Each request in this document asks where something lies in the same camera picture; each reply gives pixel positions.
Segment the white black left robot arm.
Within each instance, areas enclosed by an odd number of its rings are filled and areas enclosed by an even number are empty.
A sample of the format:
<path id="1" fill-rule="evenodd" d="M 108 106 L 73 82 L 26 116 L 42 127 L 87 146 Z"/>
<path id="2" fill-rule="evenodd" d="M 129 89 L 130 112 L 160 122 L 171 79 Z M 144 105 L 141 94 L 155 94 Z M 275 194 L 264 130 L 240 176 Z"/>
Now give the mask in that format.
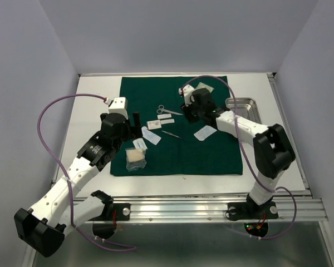
<path id="1" fill-rule="evenodd" d="M 18 237 L 44 257 L 52 256 L 65 237 L 91 219 L 116 221 L 125 218 L 123 207 L 114 207 L 113 198 L 96 190 L 78 205 L 74 197 L 110 163 L 122 144 L 142 136 L 140 115 L 129 120 L 119 113 L 103 113 L 101 128 L 79 150 L 71 166 L 42 199 L 14 215 Z"/>

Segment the steel scalpel handle short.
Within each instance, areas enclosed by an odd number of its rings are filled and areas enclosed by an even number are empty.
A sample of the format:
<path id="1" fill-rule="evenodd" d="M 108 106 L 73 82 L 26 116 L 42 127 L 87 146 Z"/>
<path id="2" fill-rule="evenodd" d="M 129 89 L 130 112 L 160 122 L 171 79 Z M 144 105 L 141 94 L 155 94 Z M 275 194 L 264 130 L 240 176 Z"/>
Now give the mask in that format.
<path id="1" fill-rule="evenodd" d="M 167 135 L 172 136 L 172 137 L 176 137 L 176 138 L 178 138 L 178 139 L 181 138 L 181 137 L 179 137 L 179 136 L 177 136 L 177 135 L 175 135 L 175 134 L 173 134 L 173 133 L 170 133 L 170 132 L 167 132 L 167 131 L 164 131 L 164 130 L 162 130 L 162 133 L 167 134 Z"/>

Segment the stainless steel instrument tray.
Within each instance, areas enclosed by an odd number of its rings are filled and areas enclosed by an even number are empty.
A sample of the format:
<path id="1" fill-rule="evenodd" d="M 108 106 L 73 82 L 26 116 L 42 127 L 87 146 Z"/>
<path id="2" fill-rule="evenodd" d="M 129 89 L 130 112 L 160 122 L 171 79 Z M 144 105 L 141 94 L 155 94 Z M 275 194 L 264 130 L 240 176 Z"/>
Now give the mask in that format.
<path id="1" fill-rule="evenodd" d="M 233 98 L 227 98 L 225 105 L 228 109 L 235 112 L 235 104 L 237 104 L 237 114 L 248 120 L 261 124 L 261 117 L 259 115 L 256 101 L 253 98 L 236 97 L 236 101 Z"/>

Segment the curved steel scissors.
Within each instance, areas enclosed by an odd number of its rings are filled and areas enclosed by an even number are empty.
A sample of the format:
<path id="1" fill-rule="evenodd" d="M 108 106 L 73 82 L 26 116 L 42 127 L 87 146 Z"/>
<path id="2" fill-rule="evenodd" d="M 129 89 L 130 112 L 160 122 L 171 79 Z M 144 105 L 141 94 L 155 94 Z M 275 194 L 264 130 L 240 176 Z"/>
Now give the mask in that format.
<path id="1" fill-rule="evenodd" d="M 182 113 L 166 109 L 164 105 L 159 105 L 158 109 L 156 110 L 156 113 L 157 114 L 170 113 L 172 115 L 178 115 L 178 116 L 182 116 L 183 115 Z"/>

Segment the small suture needle packet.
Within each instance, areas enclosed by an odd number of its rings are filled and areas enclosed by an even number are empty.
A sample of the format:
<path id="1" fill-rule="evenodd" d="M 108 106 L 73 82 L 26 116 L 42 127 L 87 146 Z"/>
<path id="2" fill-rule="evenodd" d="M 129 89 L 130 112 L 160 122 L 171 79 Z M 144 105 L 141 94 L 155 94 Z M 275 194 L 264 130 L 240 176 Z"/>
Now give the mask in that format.
<path id="1" fill-rule="evenodd" d="M 160 120 L 148 121 L 147 122 L 147 128 L 150 131 L 162 128 L 161 121 Z"/>

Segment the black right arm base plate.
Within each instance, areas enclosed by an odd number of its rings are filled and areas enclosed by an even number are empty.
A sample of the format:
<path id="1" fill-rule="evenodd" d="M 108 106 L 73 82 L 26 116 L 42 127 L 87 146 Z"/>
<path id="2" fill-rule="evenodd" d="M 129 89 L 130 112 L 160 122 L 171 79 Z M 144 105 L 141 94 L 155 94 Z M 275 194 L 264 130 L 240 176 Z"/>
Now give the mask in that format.
<path id="1" fill-rule="evenodd" d="M 225 212 L 225 217 L 230 221 L 238 220 L 259 220 L 263 219 L 278 219 L 278 210 L 274 202 L 269 202 L 258 206 L 250 202 L 230 202 Z"/>

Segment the white paper strip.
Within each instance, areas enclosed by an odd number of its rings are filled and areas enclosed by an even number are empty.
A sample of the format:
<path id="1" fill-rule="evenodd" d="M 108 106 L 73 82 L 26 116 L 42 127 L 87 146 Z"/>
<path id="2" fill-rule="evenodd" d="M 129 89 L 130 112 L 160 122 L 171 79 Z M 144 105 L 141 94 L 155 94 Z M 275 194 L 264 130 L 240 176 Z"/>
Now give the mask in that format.
<path id="1" fill-rule="evenodd" d="M 170 113 L 157 115 L 158 120 L 163 120 L 163 119 L 167 119 L 167 118 L 171 118 L 171 117 L 172 117 L 172 115 Z"/>
<path id="2" fill-rule="evenodd" d="M 162 125 L 164 125 L 164 124 L 169 124 L 169 123 L 174 123 L 175 122 L 175 120 L 174 119 L 166 119 L 166 120 L 160 120 L 160 123 L 162 124 Z"/>

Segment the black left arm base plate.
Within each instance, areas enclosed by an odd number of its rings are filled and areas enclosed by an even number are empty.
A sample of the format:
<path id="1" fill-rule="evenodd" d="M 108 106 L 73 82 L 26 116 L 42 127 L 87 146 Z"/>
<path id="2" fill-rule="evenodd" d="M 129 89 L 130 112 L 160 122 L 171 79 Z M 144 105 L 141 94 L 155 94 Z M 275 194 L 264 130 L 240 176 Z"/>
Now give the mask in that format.
<path id="1" fill-rule="evenodd" d="M 113 203 L 106 204 L 102 210 L 102 213 L 93 217 L 91 221 L 129 221 L 131 214 L 131 204 L 130 203 Z"/>

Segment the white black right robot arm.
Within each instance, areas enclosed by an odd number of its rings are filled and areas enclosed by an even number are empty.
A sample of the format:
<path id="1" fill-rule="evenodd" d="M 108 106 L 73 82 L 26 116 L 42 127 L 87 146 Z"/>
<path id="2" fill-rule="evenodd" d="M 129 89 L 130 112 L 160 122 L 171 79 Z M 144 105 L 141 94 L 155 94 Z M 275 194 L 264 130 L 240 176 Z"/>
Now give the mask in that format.
<path id="1" fill-rule="evenodd" d="M 243 142 L 251 145 L 258 173 L 248 194 L 245 211 L 251 217 L 262 214 L 279 178 L 296 159 L 283 126 L 259 124 L 237 115 L 226 106 L 218 107 L 206 88 L 195 89 L 187 85 L 178 92 L 184 99 L 181 109 L 190 123 L 201 120 L 218 131 L 233 135 L 240 145 Z"/>

